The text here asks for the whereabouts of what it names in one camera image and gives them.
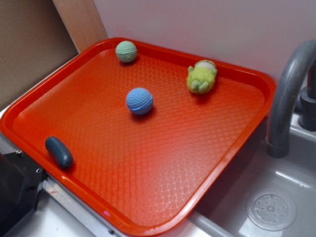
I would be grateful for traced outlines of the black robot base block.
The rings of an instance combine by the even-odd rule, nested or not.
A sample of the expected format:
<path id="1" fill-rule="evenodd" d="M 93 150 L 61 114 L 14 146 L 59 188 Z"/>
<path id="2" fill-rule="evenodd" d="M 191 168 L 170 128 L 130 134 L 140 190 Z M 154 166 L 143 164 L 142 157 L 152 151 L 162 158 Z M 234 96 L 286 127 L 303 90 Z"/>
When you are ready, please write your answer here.
<path id="1" fill-rule="evenodd" d="M 10 235 L 37 210 L 46 172 L 23 151 L 0 156 L 0 235 Z"/>

